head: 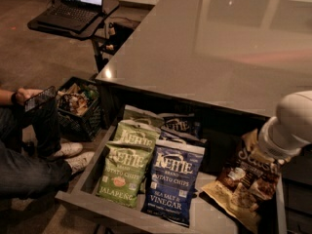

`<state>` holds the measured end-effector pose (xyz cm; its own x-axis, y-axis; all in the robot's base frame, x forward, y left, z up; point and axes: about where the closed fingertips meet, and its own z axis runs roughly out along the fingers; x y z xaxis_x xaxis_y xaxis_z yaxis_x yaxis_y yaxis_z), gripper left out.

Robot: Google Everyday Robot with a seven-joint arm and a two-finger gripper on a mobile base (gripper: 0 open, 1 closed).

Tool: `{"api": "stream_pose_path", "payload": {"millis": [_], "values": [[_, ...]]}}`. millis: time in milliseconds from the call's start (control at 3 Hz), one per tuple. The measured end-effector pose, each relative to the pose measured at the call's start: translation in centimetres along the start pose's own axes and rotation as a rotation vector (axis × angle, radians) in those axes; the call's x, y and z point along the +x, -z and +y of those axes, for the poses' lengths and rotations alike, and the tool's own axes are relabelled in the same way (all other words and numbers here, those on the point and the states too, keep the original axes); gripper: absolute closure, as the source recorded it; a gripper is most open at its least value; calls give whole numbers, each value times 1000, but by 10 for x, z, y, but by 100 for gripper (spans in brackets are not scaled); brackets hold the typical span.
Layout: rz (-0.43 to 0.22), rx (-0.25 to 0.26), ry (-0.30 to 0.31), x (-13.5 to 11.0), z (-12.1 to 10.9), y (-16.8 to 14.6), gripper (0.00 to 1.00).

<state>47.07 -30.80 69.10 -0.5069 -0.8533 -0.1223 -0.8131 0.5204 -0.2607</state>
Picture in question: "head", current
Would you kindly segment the person's hand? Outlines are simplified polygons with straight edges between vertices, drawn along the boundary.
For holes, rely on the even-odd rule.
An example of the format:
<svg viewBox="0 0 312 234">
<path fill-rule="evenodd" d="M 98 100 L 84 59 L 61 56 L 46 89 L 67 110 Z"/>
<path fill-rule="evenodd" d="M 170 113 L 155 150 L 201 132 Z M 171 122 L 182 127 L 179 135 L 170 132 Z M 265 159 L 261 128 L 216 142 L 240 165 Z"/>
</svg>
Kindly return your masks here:
<svg viewBox="0 0 312 234">
<path fill-rule="evenodd" d="M 25 89 L 25 88 L 19 88 L 17 90 L 17 93 L 15 95 L 15 98 L 16 98 L 16 102 L 19 104 L 19 105 L 24 105 L 24 103 L 38 95 L 39 93 L 41 93 L 41 90 L 38 90 L 38 89 Z"/>
</svg>

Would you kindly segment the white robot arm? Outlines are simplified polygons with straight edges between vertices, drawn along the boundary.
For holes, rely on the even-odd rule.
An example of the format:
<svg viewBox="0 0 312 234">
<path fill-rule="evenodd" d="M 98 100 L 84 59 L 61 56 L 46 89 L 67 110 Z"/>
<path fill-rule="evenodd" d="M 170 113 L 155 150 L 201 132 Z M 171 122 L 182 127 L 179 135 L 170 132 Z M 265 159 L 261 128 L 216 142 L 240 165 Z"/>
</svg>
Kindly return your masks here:
<svg viewBox="0 0 312 234">
<path fill-rule="evenodd" d="M 312 143 L 312 91 L 283 97 L 276 113 L 261 128 L 259 149 L 274 159 L 297 156 Z"/>
</svg>

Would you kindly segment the person's forearm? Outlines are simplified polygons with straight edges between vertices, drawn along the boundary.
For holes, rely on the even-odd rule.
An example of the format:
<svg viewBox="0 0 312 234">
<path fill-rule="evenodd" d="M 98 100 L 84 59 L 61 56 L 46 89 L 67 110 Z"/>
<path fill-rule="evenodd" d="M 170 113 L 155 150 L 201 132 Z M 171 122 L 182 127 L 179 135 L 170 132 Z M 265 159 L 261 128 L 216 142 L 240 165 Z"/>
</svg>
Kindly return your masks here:
<svg viewBox="0 0 312 234">
<path fill-rule="evenodd" d="M 0 105 L 12 105 L 12 91 L 0 89 Z"/>
</svg>

